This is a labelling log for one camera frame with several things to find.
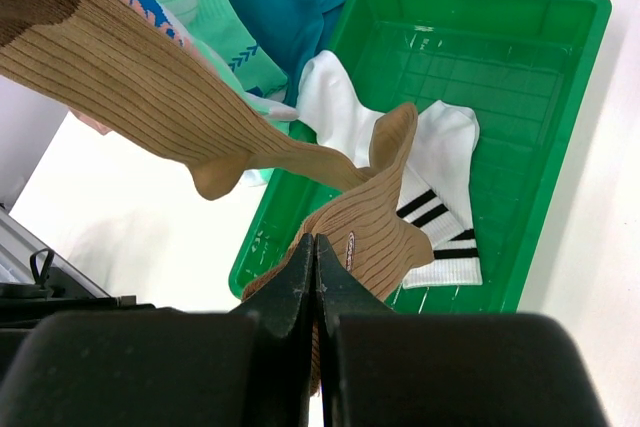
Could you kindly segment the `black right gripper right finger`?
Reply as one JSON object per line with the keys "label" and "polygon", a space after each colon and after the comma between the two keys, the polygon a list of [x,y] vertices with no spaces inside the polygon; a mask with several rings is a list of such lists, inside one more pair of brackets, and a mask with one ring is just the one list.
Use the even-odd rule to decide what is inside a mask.
{"label": "black right gripper right finger", "polygon": [[580,354],[536,314],[406,315],[315,240],[328,426],[603,426]]}

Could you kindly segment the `mint patterned sock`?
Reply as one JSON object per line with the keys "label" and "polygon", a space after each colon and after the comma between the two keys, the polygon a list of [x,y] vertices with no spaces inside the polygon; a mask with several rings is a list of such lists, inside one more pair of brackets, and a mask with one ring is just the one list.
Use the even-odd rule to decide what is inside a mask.
{"label": "mint patterned sock", "polygon": [[271,125],[288,134],[297,119],[278,98],[287,77],[251,37],[229,0],[123,0],[208,62]]}

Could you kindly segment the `brown ribbed sock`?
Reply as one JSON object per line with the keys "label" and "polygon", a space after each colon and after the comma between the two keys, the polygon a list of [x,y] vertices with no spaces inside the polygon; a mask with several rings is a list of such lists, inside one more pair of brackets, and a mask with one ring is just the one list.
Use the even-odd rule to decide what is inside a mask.
{"label": "brown ribbed sock", "polygon": [[190,171],[209,200],[248,169],[347,191],[366,173],[291,139],[122,0],[1,0],[1,72]]}

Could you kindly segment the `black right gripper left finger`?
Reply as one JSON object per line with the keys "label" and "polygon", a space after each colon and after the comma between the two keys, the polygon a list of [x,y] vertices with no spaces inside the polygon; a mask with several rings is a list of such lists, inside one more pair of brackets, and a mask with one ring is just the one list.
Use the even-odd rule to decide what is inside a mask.
{"label": "black right gripper left finger", "polygon": [[227,313],[64,312],[22,341],[5,426],[304,426],[313,238]]}

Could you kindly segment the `white black-striped sock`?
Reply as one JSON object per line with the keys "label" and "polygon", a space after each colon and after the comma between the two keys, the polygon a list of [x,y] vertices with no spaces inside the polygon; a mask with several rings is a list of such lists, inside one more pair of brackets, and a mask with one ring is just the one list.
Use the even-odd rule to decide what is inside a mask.
{"label": "white black-striped sock", "polygon": [[479,133],[467,107],[437,101],[418,117],[397,214],[427,235],[434,260],[409,270],[406,289],[482,283],[469,193]]}

